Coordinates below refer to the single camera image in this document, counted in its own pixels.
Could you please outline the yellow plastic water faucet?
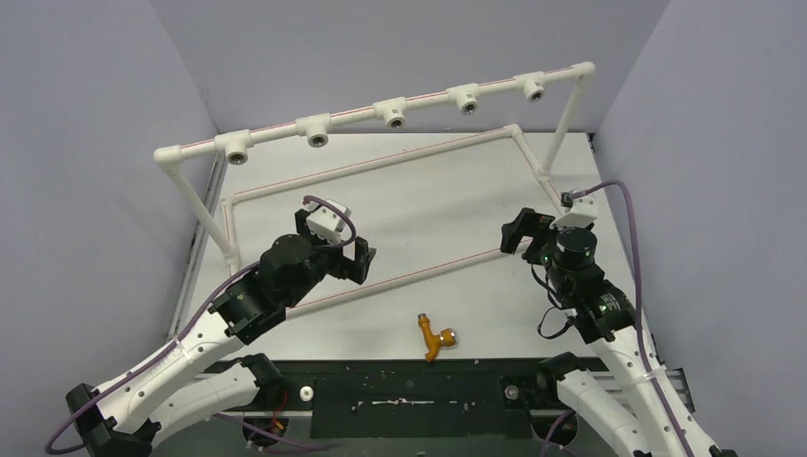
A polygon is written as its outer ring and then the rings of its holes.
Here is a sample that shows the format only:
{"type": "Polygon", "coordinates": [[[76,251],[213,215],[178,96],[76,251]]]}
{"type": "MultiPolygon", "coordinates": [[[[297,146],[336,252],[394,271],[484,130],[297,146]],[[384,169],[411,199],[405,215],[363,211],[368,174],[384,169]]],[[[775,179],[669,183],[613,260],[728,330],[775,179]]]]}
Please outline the yellow plastic water faucet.
{"type": "Polygon", "coordinates": [[[431,328],[431,321],[425,313],[417,316],[417,323],[426,346],[424,360],[427,363],[434,362],[442,348],[453,348],[458,344],[457,334],[452,328],[434,332],[431,328]]]}

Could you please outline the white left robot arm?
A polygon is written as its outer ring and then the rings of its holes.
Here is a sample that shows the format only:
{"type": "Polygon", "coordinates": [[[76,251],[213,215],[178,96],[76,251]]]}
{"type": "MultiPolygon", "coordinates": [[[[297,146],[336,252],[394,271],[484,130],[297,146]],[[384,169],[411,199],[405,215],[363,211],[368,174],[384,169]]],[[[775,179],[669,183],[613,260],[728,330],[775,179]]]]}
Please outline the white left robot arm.
{"type": "Polygon", "coordinates": [[[365,281],[376,250],[358,236],[350,213],[334,201],[306,197],[295,232],[217,287],[176,337],[117,378],[72,389],[69,421],[81,447],[91,456],[148,456],[174,433],[224,409],[276,405],[283,377],[264,355],[196,377],[281,324],[326,277],[365,281]]]}

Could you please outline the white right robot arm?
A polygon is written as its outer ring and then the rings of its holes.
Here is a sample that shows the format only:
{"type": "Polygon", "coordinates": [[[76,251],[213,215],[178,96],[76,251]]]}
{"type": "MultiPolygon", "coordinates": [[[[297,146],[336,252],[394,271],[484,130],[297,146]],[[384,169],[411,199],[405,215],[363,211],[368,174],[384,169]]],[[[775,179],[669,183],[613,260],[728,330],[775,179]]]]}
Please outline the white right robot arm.
{"type": "Polygon", "coordinates": [[[571,352],[540,363],[535,392],[545,405],[575,412],[619,456],[734,456],[697,423],[653,354],[635,306],[595,261],[590,227],[556,228],[554,217],[522,209],[502,225],[500,250],[513,254],[525,237],[523,260],[545,271],[539,283],[568,326],[604,363],[623,393],[621,404],[571,352]]]}

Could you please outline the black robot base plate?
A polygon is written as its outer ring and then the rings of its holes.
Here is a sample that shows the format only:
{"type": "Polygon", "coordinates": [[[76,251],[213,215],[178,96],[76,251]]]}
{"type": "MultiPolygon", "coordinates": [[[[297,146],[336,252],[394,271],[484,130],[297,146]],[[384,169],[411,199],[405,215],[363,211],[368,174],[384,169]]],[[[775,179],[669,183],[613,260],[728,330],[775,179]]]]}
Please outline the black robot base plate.
{"type": "Polygon", "coordinates": [[[304,418],[310,435],[346,438],[527,438],[565,409],[541,359],[278,361],[283,380],[239,410],[304,418]]]}

